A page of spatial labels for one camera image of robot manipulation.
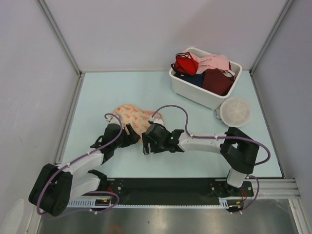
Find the peach floral mesh laundry bag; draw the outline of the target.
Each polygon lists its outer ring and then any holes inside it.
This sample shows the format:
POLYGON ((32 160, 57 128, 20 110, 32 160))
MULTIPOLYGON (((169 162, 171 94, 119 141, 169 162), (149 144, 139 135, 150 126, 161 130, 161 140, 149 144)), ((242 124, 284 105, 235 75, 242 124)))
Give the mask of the peach floral mesh laundry bag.
POLYGON ((140 136, 142 133, 146 132, 150 126, 148 121, 153 113, 154 111, 142 110, 131 104, 121 105, 113 111, 114 115, 119 115, 121 117, 123 126, 130 124, 133 130, 140 136))

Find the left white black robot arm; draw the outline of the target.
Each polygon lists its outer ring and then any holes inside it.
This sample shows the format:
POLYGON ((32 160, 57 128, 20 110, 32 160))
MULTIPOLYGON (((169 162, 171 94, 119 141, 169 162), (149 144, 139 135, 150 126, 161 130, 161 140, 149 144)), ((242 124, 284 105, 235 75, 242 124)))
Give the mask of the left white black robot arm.
POLYGON ((29 202, 36 206, 39 215, 58 216, 71 200, 82 195, 114 196, 107 175, 95 168, 107 162, 116 149, 136 144, 140 139, 130 124, 122 127, 109 123, 86 154, 68 163, 44 165, 30 192, 29 202))

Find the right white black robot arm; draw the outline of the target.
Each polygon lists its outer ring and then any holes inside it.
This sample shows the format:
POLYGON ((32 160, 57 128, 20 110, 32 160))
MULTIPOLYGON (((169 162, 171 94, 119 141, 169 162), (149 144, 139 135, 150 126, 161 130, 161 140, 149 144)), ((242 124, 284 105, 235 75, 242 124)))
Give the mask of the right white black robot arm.
POLYGON ((153 123, 142 134, 143 153, 201 151, 216 153, 227 161, 230 170, 224 190, 229 195, 241 194, 243 182, 255 167, 259 146, 236 127, 225 133, 195 136, 185 130, 169 132, 163 125, 153 123))

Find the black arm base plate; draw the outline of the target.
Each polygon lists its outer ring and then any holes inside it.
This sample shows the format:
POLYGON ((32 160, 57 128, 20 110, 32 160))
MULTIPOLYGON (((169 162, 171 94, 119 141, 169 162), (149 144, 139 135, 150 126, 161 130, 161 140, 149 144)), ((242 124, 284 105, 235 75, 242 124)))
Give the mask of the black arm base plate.
POLYGON ((215 178, 111 178, 97 190, 114 192, 120 205, 141 206, 217 205, 220 198, 254 196, 249 181, 235 188, 215 178))

